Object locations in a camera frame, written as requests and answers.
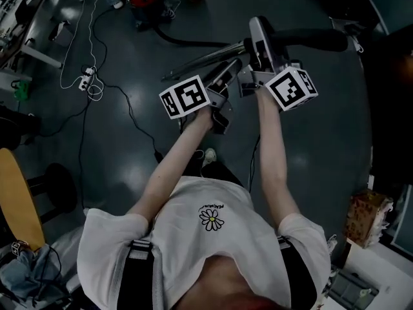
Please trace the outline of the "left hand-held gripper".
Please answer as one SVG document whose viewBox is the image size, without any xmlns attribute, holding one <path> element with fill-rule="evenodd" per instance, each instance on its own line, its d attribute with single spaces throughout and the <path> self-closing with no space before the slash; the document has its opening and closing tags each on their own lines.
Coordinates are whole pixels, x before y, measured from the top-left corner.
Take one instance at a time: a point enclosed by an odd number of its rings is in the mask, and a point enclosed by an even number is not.
<svg viewBox="0 0 413 310">
<path fill-rule="evenodd" d="M 212 112 L 213 132 L 225 134 L 230 126 L 232 106 L 228 86 L 242 69 L 242 61 L 235 58 L 216 67 L 210 81 L 204 85 L 200 76 L 192 76 L 159 94 L 170 119 L 181 119 L 209 106 Z"/>
</svg>

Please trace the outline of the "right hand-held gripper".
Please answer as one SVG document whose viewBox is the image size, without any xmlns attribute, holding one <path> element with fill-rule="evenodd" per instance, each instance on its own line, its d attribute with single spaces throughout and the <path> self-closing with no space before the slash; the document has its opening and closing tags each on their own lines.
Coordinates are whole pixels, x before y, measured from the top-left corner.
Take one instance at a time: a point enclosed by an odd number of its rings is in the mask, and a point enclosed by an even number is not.
<svg viewBox="0 0 413 310">
<path fill-rule="evenodd" d="M 253 17 L 249 29 L 259 70 L 249 65 L 238 73 L 241 97 L 253 94 L 260 88 L 267 89 L 282 111 L 296 109 L 318 96 L 318 92 L 299 61 L 286 64 L 275 72 L 274 50 L 261 20 Z"/>
</svg>

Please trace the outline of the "metal vacuum wand tube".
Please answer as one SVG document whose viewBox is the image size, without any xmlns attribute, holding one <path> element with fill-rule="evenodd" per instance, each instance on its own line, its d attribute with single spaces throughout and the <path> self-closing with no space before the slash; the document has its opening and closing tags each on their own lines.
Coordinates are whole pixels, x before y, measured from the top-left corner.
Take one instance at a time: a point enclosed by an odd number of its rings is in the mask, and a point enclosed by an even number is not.
<svg viewBox="0 0 413 310">
<path fill-rule="evenodd" d="M 197 69 L 207 67 L 215 63 L 220 63 L 230 58 L 246 54 L 246 46 L 249 45 L 250 42 L 250 38 L 246 38 L 238 43 L 225 46 L 207 55 L 193 59 L 192 61 L 189 61 L 188 63 L 185 63 L 184 65 L 178 66 L 172 69 L 171 71 L 167 72 L 161 78 L 161 81 L 178 80 L 181 76 L 184 76 L 185 74 L 188 74 Z"/>
</svg>

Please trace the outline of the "person's left forearm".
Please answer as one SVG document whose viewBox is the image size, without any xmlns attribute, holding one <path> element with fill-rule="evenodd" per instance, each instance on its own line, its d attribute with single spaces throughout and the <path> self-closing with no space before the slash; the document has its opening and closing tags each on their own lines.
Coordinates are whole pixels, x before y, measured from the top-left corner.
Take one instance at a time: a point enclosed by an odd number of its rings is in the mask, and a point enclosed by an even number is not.
<svg viewBox="0 0 413 310">
<path fill-rule="evenodd" d="M 169 200 L 191 157 L 212 128 L 211 116 L 210 107 L 198 110 L 195 119 L 183 131 L 150 176 L 142 196 L 128 211 L 129 214 L 141 215 L 147 221 L 156 217 Z"/>
</svg>

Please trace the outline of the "person's right forearm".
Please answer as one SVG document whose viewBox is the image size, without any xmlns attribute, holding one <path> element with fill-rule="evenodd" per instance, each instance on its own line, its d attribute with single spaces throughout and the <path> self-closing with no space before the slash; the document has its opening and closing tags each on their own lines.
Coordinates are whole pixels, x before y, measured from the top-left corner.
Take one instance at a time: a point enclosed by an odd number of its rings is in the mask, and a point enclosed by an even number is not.
<svg viewBox="0 0 413 310">
<path fill-rule="evenodd" d="M 261 141 L 261 188 L 276 227 L 299 208 L 287 186 L 287 157 L 283 141 L 279 108 L 269 91 L 256 91 Z"/>
</svg>

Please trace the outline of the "beige lace-up sneaker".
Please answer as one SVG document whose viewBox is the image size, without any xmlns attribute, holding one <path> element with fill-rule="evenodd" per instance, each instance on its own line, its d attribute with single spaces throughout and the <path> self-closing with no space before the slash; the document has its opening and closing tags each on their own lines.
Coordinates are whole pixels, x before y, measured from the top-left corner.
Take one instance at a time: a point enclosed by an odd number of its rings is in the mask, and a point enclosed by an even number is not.
<svg viewBox="0 0 413 310">
<path fill-rule="evenodd" d="M 204 160 L 202 163 L 202 167 L 205 167 L 213 162 L 217 161 L 217 154 L 213 148 L 207 148 L 204 151 Z"/>
</svg>

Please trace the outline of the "person's black trousers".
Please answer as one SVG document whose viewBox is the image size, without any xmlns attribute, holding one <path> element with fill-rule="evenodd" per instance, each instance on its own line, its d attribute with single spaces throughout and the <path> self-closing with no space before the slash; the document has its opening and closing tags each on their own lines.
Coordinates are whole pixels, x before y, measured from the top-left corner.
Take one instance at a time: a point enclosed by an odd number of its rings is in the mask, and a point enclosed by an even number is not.
<svg viewBox="0 0 413 310">
<path fill-rule="evenodd" d="M 188 162 L 183 175 L 229 181 L 238 186 L 243 186 L 238 178 L 222 162 L 213 161 L 203 166 L 204 158 L 204 152 L 197 150 Z"/>
</svg>

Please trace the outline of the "white power strip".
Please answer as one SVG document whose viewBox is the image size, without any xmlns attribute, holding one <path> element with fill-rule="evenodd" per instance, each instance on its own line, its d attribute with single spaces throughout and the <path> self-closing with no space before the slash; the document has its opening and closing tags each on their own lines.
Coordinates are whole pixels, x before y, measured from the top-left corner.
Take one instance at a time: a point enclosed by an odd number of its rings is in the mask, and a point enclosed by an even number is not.
<svg viewBox="0 0 413 310">
<path fill-rule="evenodd" d="M 94 81 L 94 74 L 96 68 L 88 67 L 85 71 L 82 71 L 82 76 L 79 84 L 79 90 L 84 92 L 87 91 Z"/>
</svg>

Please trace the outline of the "black round stool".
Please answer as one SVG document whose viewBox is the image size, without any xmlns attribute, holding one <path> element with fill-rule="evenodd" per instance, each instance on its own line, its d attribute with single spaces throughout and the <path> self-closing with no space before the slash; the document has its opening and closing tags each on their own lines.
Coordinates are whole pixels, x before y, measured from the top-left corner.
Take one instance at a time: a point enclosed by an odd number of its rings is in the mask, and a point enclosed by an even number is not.
<svg viewBox="0 0 413 310">
<path fill-rule="evenodd" d="M 72 212 L 77 205 L 77 190 L 72 175 L 63 165 L 51 163 L 41 176 L 27 180 L 32 196 L 46 194 L 53 209 L 40 216 L 41 223 Z"/>
</svg>

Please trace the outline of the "brown patterned box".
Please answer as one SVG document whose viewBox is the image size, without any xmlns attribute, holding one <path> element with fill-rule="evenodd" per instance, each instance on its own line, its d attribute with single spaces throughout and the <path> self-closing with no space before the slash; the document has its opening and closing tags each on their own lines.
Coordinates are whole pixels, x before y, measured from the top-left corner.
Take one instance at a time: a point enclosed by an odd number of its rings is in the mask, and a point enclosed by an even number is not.
<svg viewBox="0 0 413 310">
<path fill-rule="evenodd" d="M 350 198 L 344 235 L 366 249 L 379 242 L 388 227 L 387 213 L 393 210 L 393 199 L 366 189 Z"/>
</svg>

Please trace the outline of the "small green item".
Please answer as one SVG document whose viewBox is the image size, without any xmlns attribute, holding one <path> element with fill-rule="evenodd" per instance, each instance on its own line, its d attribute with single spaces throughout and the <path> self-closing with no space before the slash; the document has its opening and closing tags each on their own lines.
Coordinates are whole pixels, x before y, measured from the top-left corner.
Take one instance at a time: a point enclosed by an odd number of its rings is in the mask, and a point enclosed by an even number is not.
<svg viewBox="0 0 413 310">
<path fill-rule="evenodd" d="M 14 90 L 14 97 L 17 101 L 27 101 L 30 96 L 30 82 L 26 80 L 15 80 L 10 84 Z"/>
</svg>

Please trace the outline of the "white shelf unit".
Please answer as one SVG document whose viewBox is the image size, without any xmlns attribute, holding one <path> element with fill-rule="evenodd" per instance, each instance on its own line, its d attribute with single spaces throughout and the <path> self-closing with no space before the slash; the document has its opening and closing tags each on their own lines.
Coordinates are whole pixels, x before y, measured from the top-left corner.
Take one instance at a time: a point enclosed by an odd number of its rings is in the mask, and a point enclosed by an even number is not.
<svg viewBox="0 0 413 310">
<path fill-rule="evenodd" d="M 392 250 L 376 243 L 363 249 L 350 244 L 344 268 L 379 290 L 367 310 L 413 310 L 413 247 Z"/>
</svg>

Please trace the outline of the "round wooden table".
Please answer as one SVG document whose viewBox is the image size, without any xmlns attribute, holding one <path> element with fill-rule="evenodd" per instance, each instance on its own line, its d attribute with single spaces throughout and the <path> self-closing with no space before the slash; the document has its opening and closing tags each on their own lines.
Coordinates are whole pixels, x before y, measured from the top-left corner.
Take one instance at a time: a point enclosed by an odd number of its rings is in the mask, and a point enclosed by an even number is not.
<svg viewBox="0 0 413 310">
<path fill-rule="evenodd" d="M 45 245 L 42 223 L 14 154 L 0 149 L 0 208 L 12 234 L 36 251 Z"/>
</svg>

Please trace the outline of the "small black white block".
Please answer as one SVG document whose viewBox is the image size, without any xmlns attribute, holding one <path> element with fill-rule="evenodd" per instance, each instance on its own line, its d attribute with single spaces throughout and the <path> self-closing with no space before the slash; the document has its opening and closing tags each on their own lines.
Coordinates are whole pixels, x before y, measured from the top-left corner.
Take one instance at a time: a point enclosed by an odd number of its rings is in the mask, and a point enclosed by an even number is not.
<svg viewBox="0 0 413 310">
<path fill-rule="evenodd" d="M 12 250 L 12 254 L 18 257 L 22 251 L 30 250 L 30 246 L 24 241 L 17 240 L 17 241 L 12 242 L 11 250 Z"/>
</svg>

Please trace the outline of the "blue grey cloth garment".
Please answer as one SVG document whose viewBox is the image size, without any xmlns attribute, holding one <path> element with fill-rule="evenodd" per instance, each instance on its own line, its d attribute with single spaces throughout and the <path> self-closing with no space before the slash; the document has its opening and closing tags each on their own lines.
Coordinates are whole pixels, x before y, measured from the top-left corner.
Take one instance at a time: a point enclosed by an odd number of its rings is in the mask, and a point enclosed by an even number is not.
<svg viewBox="0 0 413 310">
<path fill-rule="evenodd" d="M 47 287 L 61 280 L 62 263 L 57 251 L 45 245 L 34 252 L 21 249 L 0 267 L 0 283 L 20 300 L 40 299 Z"/>
</svg>

